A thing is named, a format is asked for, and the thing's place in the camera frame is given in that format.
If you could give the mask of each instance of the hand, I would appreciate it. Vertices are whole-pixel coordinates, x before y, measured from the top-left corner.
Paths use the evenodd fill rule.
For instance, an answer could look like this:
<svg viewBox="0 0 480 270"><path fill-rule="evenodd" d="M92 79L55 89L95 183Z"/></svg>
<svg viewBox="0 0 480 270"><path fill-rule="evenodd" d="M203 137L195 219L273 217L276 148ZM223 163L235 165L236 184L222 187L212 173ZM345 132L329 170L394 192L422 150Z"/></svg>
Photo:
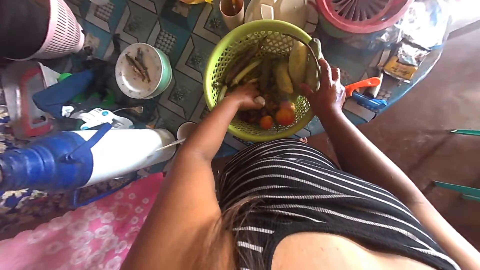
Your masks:
<svg viewBox="0 0 480 270"><path fill-rule="evenodd" d="M254 101L260 95L256 84L244 84L237 86L233 92L224 99L232 99L238 102L239 110L259 110L262 104Z"/></svg>
<svg viewBox="0 0 480 270"><path fill-rule="evenodd" d="M322 119L330 113L342 113L345 102L345 87L340 83L340 70L331 69L325 59L319 59L322 71L320 89L313 92L308 84L300 84L304 96L307 98L315 115Z"/></svg>

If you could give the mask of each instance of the pink fabric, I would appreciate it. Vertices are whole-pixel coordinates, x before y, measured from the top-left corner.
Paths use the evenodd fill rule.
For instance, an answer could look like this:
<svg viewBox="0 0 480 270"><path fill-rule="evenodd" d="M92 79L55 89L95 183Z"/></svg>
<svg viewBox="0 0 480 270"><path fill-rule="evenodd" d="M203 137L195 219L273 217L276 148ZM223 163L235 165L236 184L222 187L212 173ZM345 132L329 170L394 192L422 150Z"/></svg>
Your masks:
<svg viewBox="0 0 480 270"><path fill-rule="evenodd" d="M0 242L0 269L120 268L158 194L160 173Z"/></svg>

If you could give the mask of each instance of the green chair leg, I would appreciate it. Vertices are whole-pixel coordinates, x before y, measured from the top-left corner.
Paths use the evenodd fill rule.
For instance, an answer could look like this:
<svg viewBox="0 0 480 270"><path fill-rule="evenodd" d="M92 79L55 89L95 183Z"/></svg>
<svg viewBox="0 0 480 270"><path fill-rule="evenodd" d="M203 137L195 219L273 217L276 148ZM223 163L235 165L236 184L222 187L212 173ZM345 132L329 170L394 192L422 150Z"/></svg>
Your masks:
<svg viewBox="0 0 480 270"><path fill-rule="evenodd" d="M467 199L467 200L474 200L474 201L480 202L480 197L475 197L475 196L472 196L472 195L463 194L462 198Z"/></svg>
<svg viewBox="0 0 480 270"><path fill-rule="evenodd" d="M458 185L458 184L448 184L448 183L443 183L439 181L434 181L433 182L436 186L443 187L446 189L450 189L453 191L458 191L461 192L465 195L470 195L474 197L480 197L480 189L474 188L474 187L468 187L464 185Z"/></svg>
<svg viewBox="0 0 480 270"><path fill-rule="evenodd" d="M455 129L450 131L451 133L465 134L465 135L480 135L480 130L475 129Z"/></svg>

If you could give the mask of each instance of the orange handle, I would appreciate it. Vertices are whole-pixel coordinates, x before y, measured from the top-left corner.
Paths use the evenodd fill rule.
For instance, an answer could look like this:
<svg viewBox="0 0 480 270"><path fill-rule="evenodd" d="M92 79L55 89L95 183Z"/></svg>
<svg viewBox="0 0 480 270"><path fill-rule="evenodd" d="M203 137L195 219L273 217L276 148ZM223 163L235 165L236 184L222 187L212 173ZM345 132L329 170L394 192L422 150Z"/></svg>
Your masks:
<svg viewBox="0 0 480 270"><path fill-rule="evenodd" d="M361 80L359 82L356 82L356 83L352 83L350 85L347 85L345 87L345 92L347 94L347 97L351 97L352 96L352 93L355 89L358 89L360 87L367 87L367 86L377 86L381 83L382 81L380 80L379 77L372 77L372 78L368 78L368 79L365 79L365 80Z"/></svg>

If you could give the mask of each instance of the woman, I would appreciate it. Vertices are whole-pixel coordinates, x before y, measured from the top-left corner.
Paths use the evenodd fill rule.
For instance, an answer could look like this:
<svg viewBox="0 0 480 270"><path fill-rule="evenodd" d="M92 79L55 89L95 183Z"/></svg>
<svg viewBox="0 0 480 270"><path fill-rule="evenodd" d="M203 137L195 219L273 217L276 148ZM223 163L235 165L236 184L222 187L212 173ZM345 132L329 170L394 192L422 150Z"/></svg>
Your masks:
<svg viewBox="0 0 480 270"><path fill-rule="evenodd" d="M122 269L480 269L480 254L413 182L342 113L345 89L325 60L320 90L302 85L335 149L330 159L293 139L211 161L237 110L236 89L175 158Z"/></svg>

